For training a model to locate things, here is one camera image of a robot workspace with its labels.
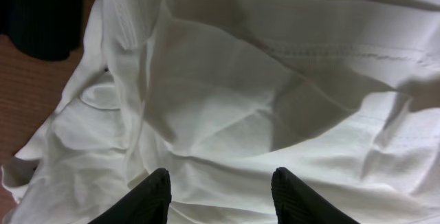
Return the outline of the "black folded garment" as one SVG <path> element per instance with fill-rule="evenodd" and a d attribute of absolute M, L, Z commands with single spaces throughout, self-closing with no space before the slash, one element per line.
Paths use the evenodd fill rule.
<path fill-rule="evenodd" d="M 60 61 L 80 45 L 83 0 L 1 0 L 1 34 L 24 54 Z"/>

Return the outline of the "white printed t-shirt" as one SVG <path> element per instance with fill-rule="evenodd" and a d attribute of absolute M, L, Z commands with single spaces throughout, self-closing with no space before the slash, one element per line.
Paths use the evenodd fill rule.
<path fill-rule="evenodd" d="M 358 223 L 439 222 L 439 0 L 96 0 L 5 223 L 88 223 L 158 168 L 169 223 L 276 223 L 284 167 Z"/>

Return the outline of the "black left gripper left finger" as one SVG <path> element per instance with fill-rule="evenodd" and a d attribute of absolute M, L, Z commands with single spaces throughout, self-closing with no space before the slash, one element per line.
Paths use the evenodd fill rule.
<path fill-rule="evenodd" d="M 170 203 L 169 172 L 158 168 L 89 224 L 167 224 Z"/>

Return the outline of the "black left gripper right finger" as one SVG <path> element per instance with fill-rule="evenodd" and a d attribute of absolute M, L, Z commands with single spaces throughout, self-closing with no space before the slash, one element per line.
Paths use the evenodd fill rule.
<path fill-rule="evenodd" d="M 278 224 L 358 224 L 286 168 L 273 173 L 271 191 Z"/>

